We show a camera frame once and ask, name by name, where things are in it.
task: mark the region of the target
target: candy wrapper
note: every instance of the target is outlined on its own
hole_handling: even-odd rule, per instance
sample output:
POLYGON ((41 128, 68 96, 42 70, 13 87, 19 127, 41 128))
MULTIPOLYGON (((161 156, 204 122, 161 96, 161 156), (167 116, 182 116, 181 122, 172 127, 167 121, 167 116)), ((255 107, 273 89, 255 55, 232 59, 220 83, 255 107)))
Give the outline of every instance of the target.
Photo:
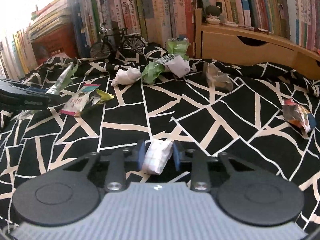
POLYGON ((172 155, 172 141, 152 140, 146 152, 142 171, 160 175, 172 155))
POLYGON ((92 106, 103 104, 105 101, 114 98, 111 94, 97 90, 99 86, 100 85, 95 84, 84 84, 83 88, 68 100, 60 110, 60 113, 80 116, 84 112, 87 112, 92 106))
POLYGON ((302 105, 295 103, 292 98, 282 102, 282 112, 284 120, 299 127, 302 134, 307 134, 316 127, 313 115, 302 105))
POLYGON ((219 87, 231 92, 233 90, 233 84, 230 78, 218 69, 214 63, 204 62, 203 75, 207 78, 209 87, 219 87))

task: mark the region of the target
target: white paper wrapper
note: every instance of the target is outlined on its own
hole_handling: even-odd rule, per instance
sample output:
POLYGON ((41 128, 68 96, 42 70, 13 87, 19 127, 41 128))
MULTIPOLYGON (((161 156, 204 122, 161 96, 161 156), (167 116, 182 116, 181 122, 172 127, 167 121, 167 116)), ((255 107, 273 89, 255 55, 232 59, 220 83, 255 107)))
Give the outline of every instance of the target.
POLYGON ((146 174, 160 175, 172 155, 172 141, 152 140, 144 162, 142 171, 146 174))

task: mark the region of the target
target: bookshelf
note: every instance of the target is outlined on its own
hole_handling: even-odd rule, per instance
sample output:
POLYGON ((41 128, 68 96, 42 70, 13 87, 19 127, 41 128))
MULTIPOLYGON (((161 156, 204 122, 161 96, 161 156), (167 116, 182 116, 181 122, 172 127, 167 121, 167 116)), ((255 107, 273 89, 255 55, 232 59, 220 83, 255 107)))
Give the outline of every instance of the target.
POLYGON ((201 8, 196 9, 195 40, 196 58, 245 66, 274 62, 290 66, 308 78, 320 79, 317 53, 279 36, 204 23, 201 8))

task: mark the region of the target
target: crumpled white tissue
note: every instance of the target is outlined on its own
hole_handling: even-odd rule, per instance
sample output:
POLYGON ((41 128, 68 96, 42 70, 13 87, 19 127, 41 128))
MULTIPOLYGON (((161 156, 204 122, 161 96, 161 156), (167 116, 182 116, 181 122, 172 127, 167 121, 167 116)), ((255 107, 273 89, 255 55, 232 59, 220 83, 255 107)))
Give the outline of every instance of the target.
POLYGON ((141 76, 140 70, 137 68, 128 68, 127 71, 119 69, 115 79, 111 80, 111 86, 120 85, 130 85, 135 83, 141 76))

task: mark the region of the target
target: black and white bedsheet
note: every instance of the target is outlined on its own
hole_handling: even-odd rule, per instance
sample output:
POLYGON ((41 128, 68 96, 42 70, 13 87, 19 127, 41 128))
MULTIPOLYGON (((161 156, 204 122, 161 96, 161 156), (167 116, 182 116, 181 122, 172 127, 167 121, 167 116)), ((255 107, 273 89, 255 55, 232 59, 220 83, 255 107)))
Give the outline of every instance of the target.
MULTIPOLYGON (((297 224, 307 232, 320 223, 320 108, 318 81, 306 79, 293 69, 271 63, 236 66, 214 60, 233 82, 232 93, 209 89, 202 76, 202 59, 189 61, 191 73, 176 78, 161 75, 154 85, 137 81, 111 86, 119 68, 142 71, 148 61, 166 51, 145 47, 144 56, 112 54, 106 62, 87 62, 61 92, 65 102, 84 83, 116 97, 74 118, 60 114, 62 105, 38 112, 26 120, 10 120, 1 111, 0 134, 0 227, 18 225, 12 194, 28 179, 59 167, 87 152, 109 153, 118 147, 134 146, 139 139, 177 139, 185 148, 204 154, 228 151, 255 165, 296 183, 305 195, 305 207, 297 224), (315 115, 317 127, 303 137, 282 116, 281 101, 292 97, 315 115)), ((28 84, 48 88, 69 59, 51 58, 25 77, 28 84)), ((128 172, 129 181, 189 182, 190 174, 177 173, 173 161, 159 175, 128 172)))

